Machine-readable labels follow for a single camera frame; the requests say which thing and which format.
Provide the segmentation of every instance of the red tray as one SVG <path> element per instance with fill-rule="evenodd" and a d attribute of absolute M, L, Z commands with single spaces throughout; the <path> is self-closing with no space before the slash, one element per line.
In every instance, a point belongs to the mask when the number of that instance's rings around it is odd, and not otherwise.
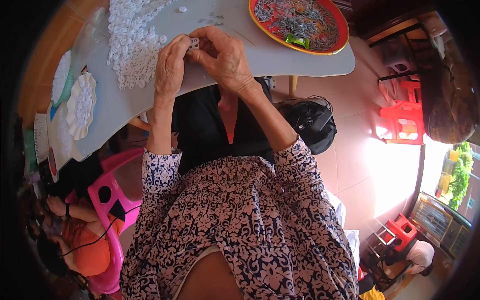
<path fill-rule="evenodd" d="M 254 9 L 255 5 L 257 4 L 257 0 L 249 0 L 248 1 L 248 11 L 250 13 L 250 17 L 252 17 L 252 20 L 255 22 L 255 24 L 262 29 L 269 37 L 271 37 L 273 40 L 277 41 L 278 43 L 287 46 L 289 48 L 313 54 L 313 55 L 332 55 L 340 52 L 345 45 L 348 43 L 348 37 L 350 36 L 349 30 L 348 30 L 348 25 L 347 21 L 345 20 L 345 17 L 343 16 L 342 12 L 338 9 L 338 7 L 335 6 L 330 0 L 318 0 L 318 3 L 323 5 L 325 8 L 327 8 L 333 15 L 333 17 L 336 20 L 338 30 L 340 32 L 340 36 L 338 38 L 338 41 L 335 45 L 333 45 L 329 50 L 326 51 L 314 51 L 314 50 L 307 50 L 301 47 L 294 46 L 292 44 L 289 44 L 285 42 L 279 34 L 272 33 L 272 31 L 276 30 L 276 26 L 272 27 L 272 29 L 268 29 L 272 22 L 278 20 L 277 18 L 273 17 L 271 21 L 261 23 L 258 21 L 257 17 L 255 16 Z"/>

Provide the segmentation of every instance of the black wristband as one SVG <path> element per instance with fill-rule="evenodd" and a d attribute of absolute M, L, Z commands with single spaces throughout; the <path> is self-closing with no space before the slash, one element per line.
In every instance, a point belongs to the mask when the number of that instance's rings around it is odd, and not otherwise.
<path fill-rule="evenodd" d="M 70 203 L 65 203 L 65 217 L 67 219 L 70 219 L 69 209 L 70 209 Z"/>

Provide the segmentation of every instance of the white paper plate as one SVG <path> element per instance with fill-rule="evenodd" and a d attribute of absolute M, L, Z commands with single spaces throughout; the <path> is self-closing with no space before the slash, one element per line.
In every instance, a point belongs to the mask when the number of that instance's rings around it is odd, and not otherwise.
<path fill-rule="evenodd" d="M 92 111 L 90 112 L 90 116 L 87 119 L 87 124 L 85 127 L 77 127 L 75 124 L 75 110 L 77 108 L 77 96 L 82 92 L 82 88 L 80 87 L 80 81 L 89 82 L 90 86 L 92 87 Z M 92 123 L 93 120 L 93 107 L 96 103 L 96 94 L 95 94 L 95 87 L 96 81 L 90 73 L 85 73 L 78 77 L 78 80 L 72 87 L 72 94 L 67 102 L 67 123 L 68 123 L 68 132 L 73 135 L 73 139 L 80 140 L 84 138 L 88 133 L 88 126 Z"/>

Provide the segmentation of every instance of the tree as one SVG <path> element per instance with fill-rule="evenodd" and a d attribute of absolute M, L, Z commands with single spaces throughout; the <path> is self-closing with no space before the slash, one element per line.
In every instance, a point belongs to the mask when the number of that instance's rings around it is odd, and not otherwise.
<path fill-rule="evenodd" d="M 458 161 L 448 186 L 448 190 L 453 195 L 448 206 L 455 210 L 462 204 L 463 197 L 467 194 L 468 180 L 473 166 L 473 151 L 468 142 L 461 143 L 456 150 L 458 151 Z"/>

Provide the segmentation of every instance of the floral print shirt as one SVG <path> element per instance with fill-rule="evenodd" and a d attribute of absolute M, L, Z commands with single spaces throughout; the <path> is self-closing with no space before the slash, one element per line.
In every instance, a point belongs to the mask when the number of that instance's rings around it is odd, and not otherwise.
<path fill-rule="evenodd" d="M 120 275 L 124 299 L 171 299 L 196 258 L 220 248 L 245 299 L 357 299 L 352 252 L 302 139 L 224 157 L 183 176 L 181 152 L 145 151 L 143 203 Z"/>

